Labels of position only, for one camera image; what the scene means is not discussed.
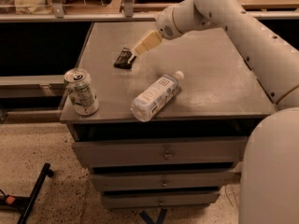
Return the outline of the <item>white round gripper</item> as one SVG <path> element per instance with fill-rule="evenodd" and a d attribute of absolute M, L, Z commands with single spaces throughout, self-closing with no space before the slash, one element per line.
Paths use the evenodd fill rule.
<path fill-rule="evenodd" d="M 174 8 L 167 7 L 156 14 L 157 30 L 148 30 L 131 48 L 132 55 L 128 62 L 131 63 L 134 58 L 142 55 L 146 51 L 156 48 L 162 43 L 163 38 L 167 40 L 176 39 L 182 36 L 174 22 Z"/>

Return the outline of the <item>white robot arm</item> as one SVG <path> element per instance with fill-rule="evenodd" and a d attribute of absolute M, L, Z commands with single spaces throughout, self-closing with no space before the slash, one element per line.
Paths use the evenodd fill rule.
<path fill-rule="evenodd" d="M 299 224 L 299 51 L 237 0 L 185 0 L 156 17 L 156 34 L 138 41 L 133 53 L 214 25 L 225 31 L 278 109 L 246 144 L 238 223 Z"/>

